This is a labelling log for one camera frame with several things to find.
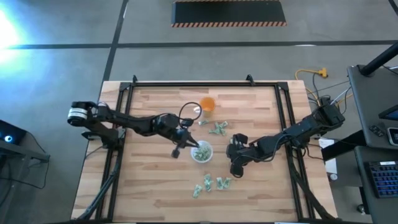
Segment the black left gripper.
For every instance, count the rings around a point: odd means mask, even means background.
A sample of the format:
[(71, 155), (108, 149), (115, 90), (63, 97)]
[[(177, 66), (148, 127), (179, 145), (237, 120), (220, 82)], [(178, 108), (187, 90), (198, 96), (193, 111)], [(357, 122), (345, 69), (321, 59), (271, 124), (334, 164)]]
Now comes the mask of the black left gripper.
[(191, 132), (188, 130), (189, 127), (193, 125), (193, 120), (192, 119), (184, 119), (182, 121), (182, 127), (184, 128), (186, 134), (187, 134), (187, 140), (186, 141), (181, 141), (182, 139), (182, 131), (180, 129), (179, 125), (179, 119), (176, 117), (167, 117), (166, 119), (167, 122), (167, 135), (168, 138), (173, 141), (175, 144), (175, 149), (172, 151), (171, 156), (172, 157), (178, 157), (180, 155), (180, 149), (184, 148), (186, 143), (191, 146), (191, 147), (198, 147), (199, 143), (194, 140), (192, 137)]

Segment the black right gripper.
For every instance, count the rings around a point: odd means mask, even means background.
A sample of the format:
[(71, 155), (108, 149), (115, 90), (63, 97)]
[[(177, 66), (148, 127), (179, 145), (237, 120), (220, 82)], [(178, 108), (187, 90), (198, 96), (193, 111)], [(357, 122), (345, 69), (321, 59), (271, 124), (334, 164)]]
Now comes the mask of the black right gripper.
[[(254, 144), (245, 145), (248, 143), (248, 137), (244, 134), (234, 134), (226, 149), (227, 158), (230, 159), (230, 173), (236, 177), (241, 178), (244, 174), (243, 164), (251, 161), (262, 162), (264, 160), (264, 144), (259, 141)], [(230, 154), (239, 151), (239, 155)]]

